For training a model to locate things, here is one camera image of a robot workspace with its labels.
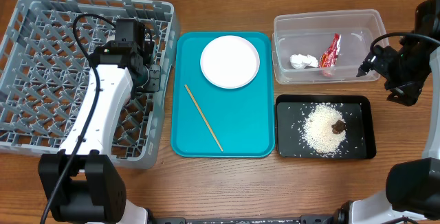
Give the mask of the wooden chopstick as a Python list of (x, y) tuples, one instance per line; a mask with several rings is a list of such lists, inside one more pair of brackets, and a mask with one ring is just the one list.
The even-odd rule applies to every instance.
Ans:
[(199, 106), (197, 100), (195, 99), (195, 97), (194, 97), (192, 91), (190, 90), (189, 86), (188, 86), (188, 85), (184, 85), (184, 88), (186, 89), (186, 91), (187, 91), (188, 95), (190, 96), (190, 98), (191, 98), (193, 104), (195, 105), (196, 109), (198, 110), (198, 112), (199, 112), (199, 114), (200, 114), (202, 120), (204, 121), (204, 123), (205, 123), (207, 129), (210, 131), (210, 134), (212, 135), (212, 138), (213, 138), (214, 141), (216, 142), (216, 144), (217, 144), (217, 146), (219, 147), (220, 151), (223, 152), (223, 151), (224, 151), (223, 146), (220, 144), (220, 142), (219, 142), (217, 136), (215, 135), (215, 132), (213, 131), (213, 129), (212, 129), (210, 123), (208, 122), (208, 120), (206, 119), (206, 117), (205, 117), (203, 111), (201, 110), (201, 108), (200, 108), (200, 106)]

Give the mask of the red snack wrapper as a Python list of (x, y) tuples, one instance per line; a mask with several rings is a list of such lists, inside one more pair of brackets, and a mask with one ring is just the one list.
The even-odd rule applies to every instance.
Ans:
[(333, 75), (332, 68), (336, 65), (340, 53), (341, 35), (334, 34), (333, 40), (327, 50), (320, 58), (318, 67), (322, 69), (322, 75), (330, 77)]

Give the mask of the large white round plate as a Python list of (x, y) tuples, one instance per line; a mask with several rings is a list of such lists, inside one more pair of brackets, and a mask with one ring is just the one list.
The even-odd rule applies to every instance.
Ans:
[(234, 35), (213, 39), (200, 58), (203, 76), (223, 89), (238, 89), (251, 83), (260, 67), (260, 56), (249, 40)]

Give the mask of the brown food scrap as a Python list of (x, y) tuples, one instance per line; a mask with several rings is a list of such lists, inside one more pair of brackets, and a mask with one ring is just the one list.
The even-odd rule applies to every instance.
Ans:
[(346, 123), (342, 120), (338, 120), (335, 124), (331, 126), (333, 134), (341, 134), (346, 131)]

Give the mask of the white rice pile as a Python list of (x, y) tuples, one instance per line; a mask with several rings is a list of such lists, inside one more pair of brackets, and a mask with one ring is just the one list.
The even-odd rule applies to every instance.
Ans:
[[(287, 125), (287, 143), (293, 157), (363, 158), (366, 140), (360, 104), (293, 103)], [(346, 131), (333, 134), (331, 126), (338, 120)]]

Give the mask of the clear plastic wrap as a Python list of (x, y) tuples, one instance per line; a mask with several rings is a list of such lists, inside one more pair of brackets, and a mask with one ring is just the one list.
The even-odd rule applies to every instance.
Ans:
[(319, 66), (318, 59), (312, 55), (293, 54), (289, 59), (294, 69), (305, 69), (306, 67), (317, 68)]

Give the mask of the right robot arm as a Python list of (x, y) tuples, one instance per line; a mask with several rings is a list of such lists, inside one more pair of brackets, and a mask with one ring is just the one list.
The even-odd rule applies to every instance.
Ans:
[[(398, 36), (400, 50), (378, 42)], [(385, 190), (348, 201), (327, 223), (418, 223), (439, 219), (439, 0), (427, 0), (415, 10), (411, 32), (377, 37), (358, 68), (358, 76), (376, 71), (386, 80), (391, 102), (414, 105), (424, 82), (432, 76), (433, 94), (429, 134), (422, 158), (393, 166)]]

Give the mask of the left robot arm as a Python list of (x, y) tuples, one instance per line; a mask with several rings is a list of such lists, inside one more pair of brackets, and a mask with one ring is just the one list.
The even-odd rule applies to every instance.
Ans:
[(38, 163), (51, 215), (68, 223), (149, 223), (149, 211), (127, 199), (126, 186), (109, 156), (119, 115), (137, 89), (151, 78), (151, 31), (135, 19), (112, 24), (114, 39), (82, 52), (89, 83), (76, 121), (55, 154)]

